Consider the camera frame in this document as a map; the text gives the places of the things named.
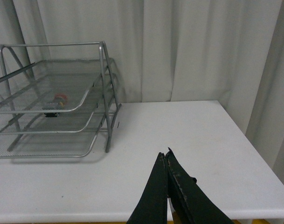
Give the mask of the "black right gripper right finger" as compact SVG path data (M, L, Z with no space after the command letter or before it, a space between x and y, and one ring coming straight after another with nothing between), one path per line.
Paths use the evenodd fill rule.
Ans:
M197 180L179 164L173 151L166 154L168 196L182 224L232 224L200 189Z

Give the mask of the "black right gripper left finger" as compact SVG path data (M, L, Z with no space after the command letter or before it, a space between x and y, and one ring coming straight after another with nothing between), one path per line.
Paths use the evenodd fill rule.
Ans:
M167 223L167 181L165 155L159 153L128 224Z

